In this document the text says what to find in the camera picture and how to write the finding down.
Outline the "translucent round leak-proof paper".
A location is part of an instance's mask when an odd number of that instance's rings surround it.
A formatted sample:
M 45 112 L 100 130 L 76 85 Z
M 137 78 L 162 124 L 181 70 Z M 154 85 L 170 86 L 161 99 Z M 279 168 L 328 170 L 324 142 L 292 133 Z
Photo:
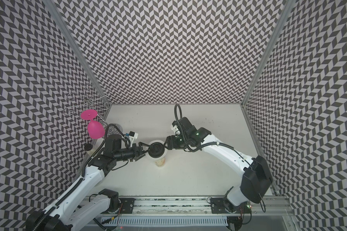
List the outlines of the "translucent round leak-proof paper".
M 154 140 L 151 141 L 148 147 L 148 157 L 153 160 L 160 160 L 167 154 L 167 149 L 164 146 L 164 141 Z

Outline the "black plastic cup lid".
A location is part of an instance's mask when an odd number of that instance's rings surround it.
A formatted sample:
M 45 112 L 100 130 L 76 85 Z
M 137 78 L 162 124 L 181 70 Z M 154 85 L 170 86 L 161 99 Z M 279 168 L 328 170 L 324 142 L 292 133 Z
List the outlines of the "black plastic cup lid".
M 150 145 L 148 154 L 151 158 L 158 159 L 163 156 L 165 148 L 162 143 L 155 142 Z

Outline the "printed paper milk tea cup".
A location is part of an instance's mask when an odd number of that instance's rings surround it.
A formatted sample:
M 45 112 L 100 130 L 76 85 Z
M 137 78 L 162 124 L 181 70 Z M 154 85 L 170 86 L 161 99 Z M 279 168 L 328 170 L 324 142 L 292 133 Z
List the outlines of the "printed paper milk tea cup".
M 156 166 L 162 167 L 165 165 L 165 158 L 161 158 L 155 161 Z

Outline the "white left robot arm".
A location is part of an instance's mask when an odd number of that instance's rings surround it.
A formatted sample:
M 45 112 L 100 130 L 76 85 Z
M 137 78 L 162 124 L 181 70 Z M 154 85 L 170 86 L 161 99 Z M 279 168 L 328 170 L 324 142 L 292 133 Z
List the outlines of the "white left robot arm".
M 102 192 L 87 205 L 79 207 L 88 193 L 119 161 L 138 161 L 146 154 L 146 143 L 133 143 L 122 132 L 104 135 L 104 140 L 81 167 L 77 180 L 43 210 L 34 211 L 25 222 L 27 231 L 79 231 L 100 213 L 120 210 L 118 194 Z

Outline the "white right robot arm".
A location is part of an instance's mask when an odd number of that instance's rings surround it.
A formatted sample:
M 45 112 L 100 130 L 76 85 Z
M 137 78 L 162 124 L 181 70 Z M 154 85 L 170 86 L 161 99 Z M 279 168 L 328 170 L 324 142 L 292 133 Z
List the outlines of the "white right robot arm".
M 168 136 L 164 147 L 168 150 L 206 152 L 221 160 L 241 177 L 241 183 L 231 187 L 223 197 L 225 209 L 234 213 L 242 204 L 253 202 L 266 207 L 263 197 L 273 183 L 270 168 L 262 156 L 251 157 L 220 141 L 205 128 L 197 129 L 187 117 L 182 116 L 179 104 L 174 106 L 174 135 Z

